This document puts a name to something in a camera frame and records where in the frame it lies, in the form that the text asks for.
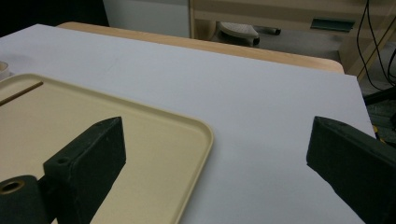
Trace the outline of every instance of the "beige tray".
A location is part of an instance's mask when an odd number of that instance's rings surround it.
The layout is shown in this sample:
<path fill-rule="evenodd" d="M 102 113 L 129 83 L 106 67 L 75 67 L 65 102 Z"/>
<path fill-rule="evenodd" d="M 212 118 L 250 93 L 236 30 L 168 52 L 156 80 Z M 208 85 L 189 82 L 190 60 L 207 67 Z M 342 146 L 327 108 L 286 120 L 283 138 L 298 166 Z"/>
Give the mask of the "beige tray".
<path fill-rule="evenodd" d="M 127 162 L 92 223 L 177 223 L 213 143 L 201 121 L 36 75 L 0 82 L 1 102 L 0 181 L 40 178 L 42 163 L 96 121 L 122 117 Z"/>

